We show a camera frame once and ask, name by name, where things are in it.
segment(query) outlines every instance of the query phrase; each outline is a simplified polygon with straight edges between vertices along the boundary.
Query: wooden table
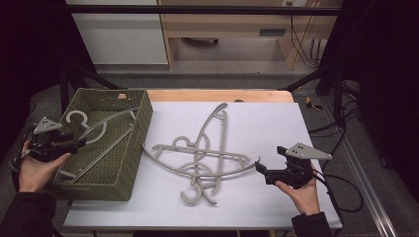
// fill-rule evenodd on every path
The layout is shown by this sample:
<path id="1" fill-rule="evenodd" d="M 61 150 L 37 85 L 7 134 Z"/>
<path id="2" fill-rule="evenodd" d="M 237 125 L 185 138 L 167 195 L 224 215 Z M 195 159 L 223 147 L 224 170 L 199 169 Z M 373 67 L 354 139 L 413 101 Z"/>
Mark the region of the wooden table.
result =
<path id="1" fill-rule="evenodd" d="M 202 122 L 219 102 L 228 103 L 228 151 L 240 151 L 252 161 L 261 157 L 263 164 L 270 169 L 284 169 L 286 165 L 276 152 L 277 145 L 291 146 L 296 142 L 311 145 L 299 107 L 293 103 L 289 92 L 148 90 L 148 94 L 154 114 L 145 146 L 171 142 L 180 134 L 196 137 Z M 236 100 L 247 103 L 233 103 Z M 207 129 L 206 135 L 211 138 L 211 144 L 219 144 L 219 123 L 213 125 L 214 129 Z M 179 154 L 169 155 L 171 161 L 180 160 L 177 159 Z M 313 164 L 320 169 L 317 161 L 314 160 Z M 179 196 L 180 191 L 191 191 L 188 190 L 190 181 L 168 172 L 142 154 L 129 201 L 77 200 L 72 204 L 64 225 L 109 230 L 292 228 L 291 218 L 297 215 L 297 210 L 289 197 L 281 195 L 275 187 L 265 185 L 264 177 L 255 171 L 246 171 L 239 177 L 222 181 L 222 191 L 213 197 L 219 201 L 217 206 L 204 199 L 189 205 Z M 326 189 L 319 186 L 318 192 L 329 225 L 341 228 Z"/>
<path id="2" fill-rule="evenodd" d="M 151 102 L 293 103 L 288 91 L 266 90 L 147 90 Z"/>

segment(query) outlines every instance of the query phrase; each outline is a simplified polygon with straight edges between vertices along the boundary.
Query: white cabinet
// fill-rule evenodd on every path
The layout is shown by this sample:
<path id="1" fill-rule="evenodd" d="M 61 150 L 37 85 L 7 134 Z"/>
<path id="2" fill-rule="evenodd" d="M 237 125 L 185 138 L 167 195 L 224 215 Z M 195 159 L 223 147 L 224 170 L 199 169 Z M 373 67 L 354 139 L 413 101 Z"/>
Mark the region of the white cabinet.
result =
<path id="1" fill-rule="evenodd" d="M 66 0 L 85 5 L 157 5 L 155 0 Z M 167 64 L 158 14 L 73 14 L 93 63 Z"/>

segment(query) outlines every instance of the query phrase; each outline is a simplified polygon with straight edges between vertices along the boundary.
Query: gray floor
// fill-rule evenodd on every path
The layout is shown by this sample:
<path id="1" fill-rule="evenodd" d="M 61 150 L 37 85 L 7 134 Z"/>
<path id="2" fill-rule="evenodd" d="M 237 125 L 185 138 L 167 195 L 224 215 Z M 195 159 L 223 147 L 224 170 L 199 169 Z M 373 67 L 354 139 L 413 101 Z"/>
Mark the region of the gray floor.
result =
<path id="1" fill-rule="evenodd" d="M 220 39 L 218 45 L 182 40 L 178 49 L 172 71 L 161 66 L 129 66 L 101 67 L 101 73 L 110 81 L 129 88 L 278 89 L 312 71 L 302 63 L 296 70 L 288 71 L 274 39 Z M 300 104 L 308 130 L 331 122 L 327 110 L 320 111 L 305 105 L 308 95 L 314 105 L 321 105 L 325 109 L 330 107 L 330 97 L 312 96 L 312 88 L 316 83 L 311 82 L 293 93 L 294 100 Z M 58 87 L 35 95 L 33 100 L 37 107 L 28 117 L 27 126 L 38 122 L 43 116 L 59 120 Z M 350 99 L 345 96 L 344 100 L 346 102 Z M 348 106 L 347 111 L 352 107 L 354 104 Z M 325 137 L 312 137 L 314 147 L 330 152 L 339 137 L 337 134 L 328 135 L 335 132 L 334 129 L 316 134 Z M 14 195 L 7 161 L 12 159 L 17 147 L 18 141 L 0 166 L 0 189 L 3 193 L 0 200 L 1 218 Z M 357 174 L 351 170 L 353 159 L 360 162 L 396 234 L 379 232 L 380 228 L 377 227 L 382 220 L 375 220 L 376 205 L 373 203 L 366 204 L 357 213 L 343 213 L 345 227 L 339 236 L 419 236 L 419 204 L 407 191 L 397 173 L 381 166 L 368 130 L 362 120 L 356 118 L 348 121 L 344 143 L 336 150 L 325 173 L 339 175 L 357 184 Z M 352 209 L 358 206 L 360 200 L 351 187 L 333 179 L 328 182 L 342 207 Z M 62 226 L 68 208 L 65 201 L 59 202 L 54 219 L 57 229 L 66 233 L 89 233 Z"/>

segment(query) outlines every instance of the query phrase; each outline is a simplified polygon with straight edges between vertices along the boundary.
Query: black metal frame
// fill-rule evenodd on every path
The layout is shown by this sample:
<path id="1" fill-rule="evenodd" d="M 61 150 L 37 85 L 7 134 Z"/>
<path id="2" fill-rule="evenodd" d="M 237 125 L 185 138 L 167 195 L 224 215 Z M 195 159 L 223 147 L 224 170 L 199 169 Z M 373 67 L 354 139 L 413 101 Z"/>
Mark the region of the black metal frame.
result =
<path id="1" fill-rule="evenodd" d="M 289 15 L 289 16 L 354 16 L 360 11 L 356 9 L 341 9 L 341 8 L 296 8 L 296 7 L 235 7 L 235 6 L 138 6 L 138 5 L 54 5 L 44 4 L 46 11 L 63 12 L 63 13 L 84 13 L 84 14 L 210 14 L 210 15 Z M 286 88 L 279 90 L 293 91 L 307 82 L 322 78 L 316 92 L 319 95 L 327 95 L 335 80 L 330 77 L 337 69 L 339 57 L 345 48 L 345 43 L 348 43 L 353 31 L 357 28 L 357 24 L 348 34 L 336 53 L 333 54 L 331 63 L 320 65 L 320 68 L 313 73 L 305 76 L 301 80 L 289 85 Z M 82 65 L 74 63 L 68 65 L 63 69 L 61 74 L 61 84 L 67 83 L 68 78 L 65 76 L 65 71 L 76 70 L 87 77 L 94 79 L 109 89 L 120 89 L 106 79 L 100 77 L 95 72 L 84 69 Z M 341 108 L 337 103 L 341 103 L 341 90 L 337 90 L 335 95 L 335 110 Z M 68 106 L 68 93 L 61 92 L 62 106 Z M 335 119 L 341 120 L 340 111 L 335 112 Z"/>

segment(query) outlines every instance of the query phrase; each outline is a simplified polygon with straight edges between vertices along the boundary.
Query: black sleeve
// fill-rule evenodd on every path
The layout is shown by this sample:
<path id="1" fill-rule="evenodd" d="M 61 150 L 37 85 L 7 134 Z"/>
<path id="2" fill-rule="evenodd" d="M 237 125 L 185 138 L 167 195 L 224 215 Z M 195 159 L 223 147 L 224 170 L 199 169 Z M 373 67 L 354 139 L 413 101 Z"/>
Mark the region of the black sleeve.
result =
<path id="1" fill-rule="evenodd" d="M 297 237 L 331 237 L 329 224 L 324 212 L 313 215 L 301 214 L 292 219 Z"/>
<path id="2" fill-rule="evenodd" d="M 50 195 L 17 193 L 0 225 L 0 236 L 51 236 L 55 206 Z"/>

